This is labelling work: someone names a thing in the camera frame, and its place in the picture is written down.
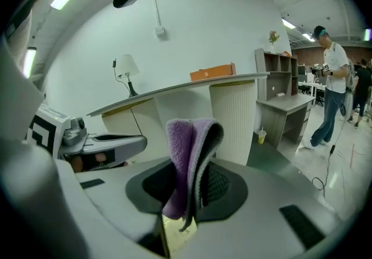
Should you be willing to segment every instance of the white wall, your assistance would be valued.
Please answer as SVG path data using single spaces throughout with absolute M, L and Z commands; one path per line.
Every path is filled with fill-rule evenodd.
M 254 50 L 267 47 L 270 30 L 281 35 L 277 51 L 290 52 L 273 0 L 157 3 L 166 39 L 155 36 L 153 0 L 138 0 L 124 9 L 110 4 L 85 22 L 53 61 L 44 84 L 48 104 L 78 116 L 126 98 L 128 92 L 115 81 L 112 69 L 112 60 L 121 54 L 134 57 L 141 73 L 132 81 L 135 90 L 144 93 L 188 82 L 190 72 L 230 62 L 236 64 L 238 74 L 256 72 Z M 162 116 L 166 121 L 174 115 L 211 115 L 208 99 L 208 88 L 202 88 L 186 97 L 176 95 L 178 107 L 170 109 L 169 99 L 158 104 L 167 109 Z M 104 130 L 100 118 L 88 119 L 87 124 L 90 130 Z

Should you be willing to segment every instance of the chair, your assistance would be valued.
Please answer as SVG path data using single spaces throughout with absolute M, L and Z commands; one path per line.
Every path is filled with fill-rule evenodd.
M 319 103 L 321 106 L 323 106 L 324 103 L 324 90 L 316 89 L 316 100 L 315 104 Z
M 303 94 L 309 94 L 310 93 L 310 86 L 306 85 L 299 85 L 298 89 L 303 93 Z

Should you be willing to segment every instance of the yellow cup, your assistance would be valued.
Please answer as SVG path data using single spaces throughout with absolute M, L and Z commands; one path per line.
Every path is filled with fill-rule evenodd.
M 259 131 L 258 132 L 258 143 L 263 144 L 263 142 L 265 141 L 265 137 L 266 137 L 266 132 L 264 130 Z

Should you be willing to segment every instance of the desk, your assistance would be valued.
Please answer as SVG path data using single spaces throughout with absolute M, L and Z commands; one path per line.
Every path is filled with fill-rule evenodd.
M 144 162 L 169 155 L 166 132 L 159 117 L 155 99 L 160 95 L 209 86 L 212 114 L 224 128 L 224 139 L 217 157 L 245 165 L 251 148 L 256 115 L 255 80 L 265 79 L 268 73 L 241 74 L 218 77 L 151 91 L 136 95 L 88 113 L 101 115 L 109 132 L 142 134 L 148 145 L 131 161 Z
M 314 83 L 314 82 L 299 82 L 298 85 L 310 86 L 311 96 L 314 95 L 314 98 L 315 98 L 314 101 L 313 101 L 313 105 L 315 105 L 315 102 L 316 102 L 316 90 L 314 90 L 314 88 L 321 89 L 321 90 L 326 90 L 325 85 L 322 85 L 322 84 L 319 84 L 319 83 Z
M 257 101 L 262 109 L 261 126 L 267 133 L 265 140 L 275 148 L 283 135 L 294 143 L 301 141 L 313 99 L 306 94 L 296 94 Z

